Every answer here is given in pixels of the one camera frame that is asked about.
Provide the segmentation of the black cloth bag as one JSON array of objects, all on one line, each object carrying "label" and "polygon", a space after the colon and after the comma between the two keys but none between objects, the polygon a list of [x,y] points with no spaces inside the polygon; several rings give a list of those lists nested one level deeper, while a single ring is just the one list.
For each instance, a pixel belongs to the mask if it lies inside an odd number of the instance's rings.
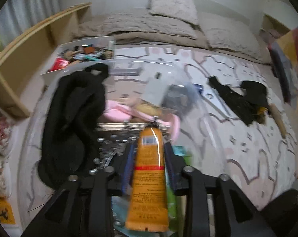
[{"label": "black cloth bag", "polygon": [[99,157],[98,118],[106,107],[103,81],[108,66],[97,63],[59,79],[41,142],[38,174],[57,190],[70,175],[87,176]]}]

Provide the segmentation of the small beige pillow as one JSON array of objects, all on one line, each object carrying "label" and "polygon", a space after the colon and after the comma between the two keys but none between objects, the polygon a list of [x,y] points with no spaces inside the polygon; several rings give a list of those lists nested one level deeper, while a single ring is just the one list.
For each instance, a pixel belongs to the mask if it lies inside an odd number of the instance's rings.
[{"label": "small beige pillow", "polygon": [[193,0],[149,0],[149,13],[179,19],[195,26],[199,23]]}]

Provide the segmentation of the colourful card box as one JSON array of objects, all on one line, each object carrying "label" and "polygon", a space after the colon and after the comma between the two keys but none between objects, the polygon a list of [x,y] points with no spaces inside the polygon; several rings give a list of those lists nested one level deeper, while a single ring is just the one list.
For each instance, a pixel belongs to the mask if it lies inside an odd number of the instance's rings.
[{"label": "colourful card box", "polygon": [[298,115],[298,27],[268,45],[283,100]]}]

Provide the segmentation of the cardboard tube with twine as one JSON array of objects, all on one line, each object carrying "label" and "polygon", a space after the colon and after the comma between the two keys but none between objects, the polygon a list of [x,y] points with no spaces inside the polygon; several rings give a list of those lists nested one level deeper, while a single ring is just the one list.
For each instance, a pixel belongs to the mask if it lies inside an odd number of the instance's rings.
[{"label": "cardboard tube with twine", "polygon": [[287,134],[286,127],[283,123],[282,115],[275,104],[272,103],[269,105],[269,112],[270,112],[272,118],[274,118],[274,121],[276,122],[276,125],[279,128],[282,138],[285,139],[286,134]]}]

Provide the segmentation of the black sun visor cap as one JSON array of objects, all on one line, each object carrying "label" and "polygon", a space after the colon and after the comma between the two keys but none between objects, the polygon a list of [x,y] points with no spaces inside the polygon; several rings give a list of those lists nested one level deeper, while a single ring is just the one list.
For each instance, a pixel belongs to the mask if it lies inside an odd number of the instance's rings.
[{"label": "black sun visor cap", "polygon": [[244,98],[259,107],[268,108],[267,88],[264,84],[256,81],[243,81],[240,85],[244,89]]}]

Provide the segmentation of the grey curtain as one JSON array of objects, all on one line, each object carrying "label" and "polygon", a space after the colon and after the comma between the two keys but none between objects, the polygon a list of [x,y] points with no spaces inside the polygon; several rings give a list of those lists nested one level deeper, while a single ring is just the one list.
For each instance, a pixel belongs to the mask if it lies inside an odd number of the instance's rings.
[{"label": "grey curtain", "polygon": [[7,0],[0,10],[0,46],[60,11],[60,0]]}]

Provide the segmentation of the clear plastic storage bin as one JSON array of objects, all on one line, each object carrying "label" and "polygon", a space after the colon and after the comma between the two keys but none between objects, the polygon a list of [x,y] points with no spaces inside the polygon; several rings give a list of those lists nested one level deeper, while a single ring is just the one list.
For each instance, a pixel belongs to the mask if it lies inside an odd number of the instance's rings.
[{"label": "clear plastic storage bin", "polygon": [[226,170],[219,136],[186,71],[153,60],[61,71],[35,108],[18,171],[23,236],[156,234],[140,220],[186,196],[184,236],[209,236],[207,195]]}]

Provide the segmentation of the white box of clutter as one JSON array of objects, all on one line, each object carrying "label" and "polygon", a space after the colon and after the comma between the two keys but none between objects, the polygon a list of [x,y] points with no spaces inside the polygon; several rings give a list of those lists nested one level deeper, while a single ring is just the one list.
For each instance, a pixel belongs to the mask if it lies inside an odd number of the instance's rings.
[{"label": "white box of clutter", "polygon": [[83,62],[100,62],[115,57],[114,36],[87,38],[59,45],[42,70],[41,77],[49,86],[59,71]]}]

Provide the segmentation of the pink round mirror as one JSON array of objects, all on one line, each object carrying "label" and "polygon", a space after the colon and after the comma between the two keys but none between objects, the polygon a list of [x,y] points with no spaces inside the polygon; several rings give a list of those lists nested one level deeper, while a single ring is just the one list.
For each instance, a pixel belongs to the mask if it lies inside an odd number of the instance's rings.
[{"label": "pink round mirror", "polygon": [[[153,116],[112,100],[106,100],[106,108],[103,116],[110,122],[125,122],[134,117],[144,120],[145,122],[152,122],[154,120]],[[162,119],[158,119],[157,122],[168,128],[170,140],[174,143],[180,133],[180,118],[173,113],[167,113],[162,116]]]}]

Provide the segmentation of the doll in clear case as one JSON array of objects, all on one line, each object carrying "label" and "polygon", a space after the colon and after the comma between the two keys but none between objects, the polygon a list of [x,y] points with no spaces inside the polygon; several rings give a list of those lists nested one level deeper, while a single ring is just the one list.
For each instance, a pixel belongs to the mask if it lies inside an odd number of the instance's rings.
[{"label": "doll in clear case", "polygon": [[0,113],[0,156],[8,157],[15,138],[16,120]]}]

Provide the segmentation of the bunny print blanket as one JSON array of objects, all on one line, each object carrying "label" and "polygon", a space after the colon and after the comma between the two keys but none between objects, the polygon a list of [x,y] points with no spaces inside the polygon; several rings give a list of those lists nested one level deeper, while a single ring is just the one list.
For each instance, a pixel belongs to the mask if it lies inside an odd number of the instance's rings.
[{"label": "bunny print blanket", "polygon": [[107,83],[106,97],[125,104],[135,104],[148,80],[166,65],[178,68],[185,81],[204,89],[210,87],[210,76],[235,91],[246,80],[264,84],[268,102],[275,104],[282,115],[285,139],[272,117],[267,117],[264,124],[247,126],[225,103],[230,117],[223,117],[201,95],[198,107],[181,117],[177,145],[183,146],[191,162],[206,174],[214,173],[219,164],[219,171],[228,171],[258,208],[291,188],[298,175],[297,139],[282,101],[271,89],[271,76],[263,73],[262,65],[203,49],[163,45],[120,45],[115,59],[117,68],[141,68],[139,75],[115,76]]}]

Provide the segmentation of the silver tiara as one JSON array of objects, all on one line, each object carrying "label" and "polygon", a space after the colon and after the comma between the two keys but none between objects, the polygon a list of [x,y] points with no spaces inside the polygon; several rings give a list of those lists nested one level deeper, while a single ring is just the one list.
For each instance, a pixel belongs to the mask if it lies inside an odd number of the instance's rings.
[{"label": "silver tiara", "polygon": [[145,127],[156,125],[167,139],[170,138],[168,128],[156,122],[102,122],[95,131],[100,144],[99,157],[93,160],[95,168],[89,171],[90,175],[97,174],[107,167],[114,156],[122,156],[128,143],[134,143]]}]

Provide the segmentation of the orange cream tube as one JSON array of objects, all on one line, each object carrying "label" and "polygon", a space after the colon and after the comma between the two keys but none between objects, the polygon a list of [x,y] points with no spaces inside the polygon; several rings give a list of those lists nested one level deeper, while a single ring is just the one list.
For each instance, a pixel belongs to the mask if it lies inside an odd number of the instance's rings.
[{"label": "orange cream tube", "polygon": [[125,227],[144,232],[169,227],[163,136],[154,126],[140,132]]}]

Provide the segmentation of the black glove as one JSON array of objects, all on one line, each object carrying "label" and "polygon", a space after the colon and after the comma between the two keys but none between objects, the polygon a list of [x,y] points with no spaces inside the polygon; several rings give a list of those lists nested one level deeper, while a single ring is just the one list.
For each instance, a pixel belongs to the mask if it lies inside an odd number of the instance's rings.
[{"label": "black glove", "polygon": [[250,105],[246,99],[233,91],[228,85],[222,85],[215,76],[208,79],[208,84],[215,89],[226,105],[241,119],[245,125],[250,125],[256,114],[254,106]]}]

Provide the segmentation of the white plastic tool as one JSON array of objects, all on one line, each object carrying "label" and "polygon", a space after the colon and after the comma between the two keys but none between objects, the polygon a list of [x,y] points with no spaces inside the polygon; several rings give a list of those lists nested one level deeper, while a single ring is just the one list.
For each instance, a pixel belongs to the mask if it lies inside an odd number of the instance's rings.
[{"label": "white plastic tool", "polygon": [[218,95],[215,89],[210,87],[206,87],[202,92],[202,97],[204,100],[211,105],[217,112],[219,112],[223,117],[230,117],[231,113],[228,108]]}]

